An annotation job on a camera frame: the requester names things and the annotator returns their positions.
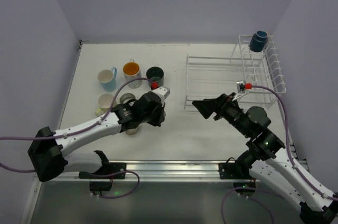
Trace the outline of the cream and brown cup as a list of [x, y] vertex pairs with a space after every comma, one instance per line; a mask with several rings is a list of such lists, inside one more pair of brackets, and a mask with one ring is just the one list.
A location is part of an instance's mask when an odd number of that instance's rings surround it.
[[135, 101], [136, 101], [135, 95], [130, 92], [123, 94], [119, 100], [121, 104], [128, 104], [128, 105], [133, 105]]

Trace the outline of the olive grey cup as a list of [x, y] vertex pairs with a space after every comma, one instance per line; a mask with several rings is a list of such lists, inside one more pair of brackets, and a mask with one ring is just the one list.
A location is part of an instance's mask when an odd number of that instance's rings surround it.
[[138, 127], [132, 128], [132, 129], [128, 129], [128, 130], [125, 131], [125, 133], [128, 136], [133, 136], [133, 135], [135, 135], [135, 134], [138, 133]]

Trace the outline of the dark teal mug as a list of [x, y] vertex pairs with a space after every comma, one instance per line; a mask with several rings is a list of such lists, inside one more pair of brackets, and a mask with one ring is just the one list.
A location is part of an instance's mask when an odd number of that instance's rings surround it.
[[146, 78], [162, 86], [164, 84], [164, 71], [160, 67], [150, 67], [146, 71]]

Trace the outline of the white floral mug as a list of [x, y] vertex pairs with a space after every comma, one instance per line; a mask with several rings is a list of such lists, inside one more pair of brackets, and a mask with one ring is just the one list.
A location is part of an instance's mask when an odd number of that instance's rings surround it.
[[136, 89], [142, 85], [140, 66], [133, 59], [123, 66], [123, 74], [128, 87]]

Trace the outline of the light green mug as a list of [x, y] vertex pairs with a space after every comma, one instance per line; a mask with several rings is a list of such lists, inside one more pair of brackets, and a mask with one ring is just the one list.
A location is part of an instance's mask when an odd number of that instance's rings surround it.
[[102, 116], [109, 110], [109, 107], [114, 100], [114, 95], [110, 93], [101, 94], [98, 98], [98, 109], [95, 111], [97, 117]]

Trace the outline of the light blue mug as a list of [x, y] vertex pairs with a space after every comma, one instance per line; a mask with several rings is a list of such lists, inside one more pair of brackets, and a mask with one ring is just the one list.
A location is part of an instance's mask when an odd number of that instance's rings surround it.
[[105, 69], [98, 73], [97, 79], [105, 91], [112, 92], [116, 89], [116, 75], [117, 69]]

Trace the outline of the dark blue cup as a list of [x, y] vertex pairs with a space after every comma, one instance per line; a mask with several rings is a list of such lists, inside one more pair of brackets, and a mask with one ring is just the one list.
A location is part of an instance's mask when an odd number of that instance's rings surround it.
[[268, 33], [258, 30], [251, 38], [249, 48], [253, 52], [261, 52], [268, 41]]

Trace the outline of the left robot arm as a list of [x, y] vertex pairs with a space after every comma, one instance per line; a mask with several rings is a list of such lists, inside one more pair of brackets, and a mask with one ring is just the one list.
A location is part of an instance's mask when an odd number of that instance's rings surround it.
[[142, 123], [160, 126], [165, 119], [165, 99], [170, 91], [159, 87], [143, 94], [132, 103], [113, 107], [102, 115], [80, 125], [51, 131], [45, 127], [38, 131], [28, 155], [41, 182], [52, 180], [65, 172], [88, 173], [91, 178], [106, 178], [112, 166], [103, 151], [87, 154], [75, 151], [109, 135], [137, 128]]

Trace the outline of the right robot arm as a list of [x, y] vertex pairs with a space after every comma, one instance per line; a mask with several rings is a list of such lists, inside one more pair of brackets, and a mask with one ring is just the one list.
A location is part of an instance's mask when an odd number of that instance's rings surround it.
[[337, 215], [337, 194], [288, 154], [289, 147], [268, 128], [271, 121], [262, 107], [244, 111], [234, 97], [222, 94], [192, 102], [205, 119], [225, 119], [248, 139], [248, 150], [233, 163], [219, 164], [219, 168], [243, 179], [260, 180], [299, 210], [303, 223], [332, 223]]

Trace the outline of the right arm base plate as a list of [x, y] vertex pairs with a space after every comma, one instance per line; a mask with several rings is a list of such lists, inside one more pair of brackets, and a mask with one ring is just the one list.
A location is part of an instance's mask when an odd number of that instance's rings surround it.
[[218, 164], [219, 177], [222, 180], [250, 180], [252, 177], [249, 170], [255, 161], [256, 159], [249, 151], [245, 151], [237, 159], [230, 157], [225, 162]]

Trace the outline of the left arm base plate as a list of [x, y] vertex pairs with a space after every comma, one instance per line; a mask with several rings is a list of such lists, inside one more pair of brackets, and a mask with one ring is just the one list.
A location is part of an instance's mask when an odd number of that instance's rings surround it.
[[94, 174], [88, 172], [79, 172], [80, 179], [124, 179], [127, 164], [124, 162], [110, 162], [105, 164]]

